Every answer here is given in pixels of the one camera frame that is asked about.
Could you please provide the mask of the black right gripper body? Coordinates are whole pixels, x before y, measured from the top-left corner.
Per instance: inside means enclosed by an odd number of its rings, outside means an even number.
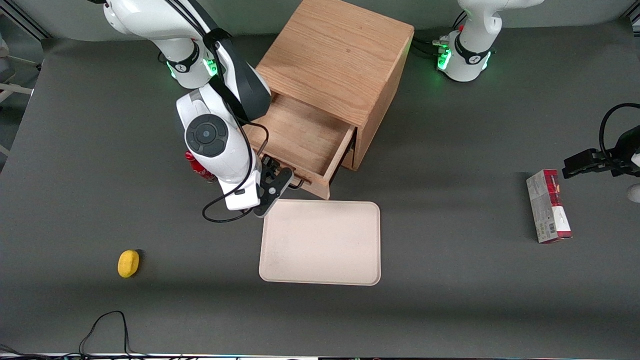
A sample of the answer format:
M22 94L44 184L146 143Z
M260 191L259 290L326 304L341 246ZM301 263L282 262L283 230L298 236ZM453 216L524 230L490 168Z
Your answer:
M268 166L264 166L259 182L259 203L253 208L253 213L258 218L264 218L275 202L281 198L286 188L294 178L292 169L285 167L279 173Z

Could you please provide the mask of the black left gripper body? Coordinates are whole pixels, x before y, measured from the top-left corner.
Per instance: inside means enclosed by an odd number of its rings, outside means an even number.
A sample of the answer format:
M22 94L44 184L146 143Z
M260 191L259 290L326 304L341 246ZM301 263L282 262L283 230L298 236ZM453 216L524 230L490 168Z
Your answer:
M629 175L640 176L640 168L633 161L633 156L638 155L640 148L640 126L624 132L617 140L613 148L606 153L609 157L610 173L612 177Z

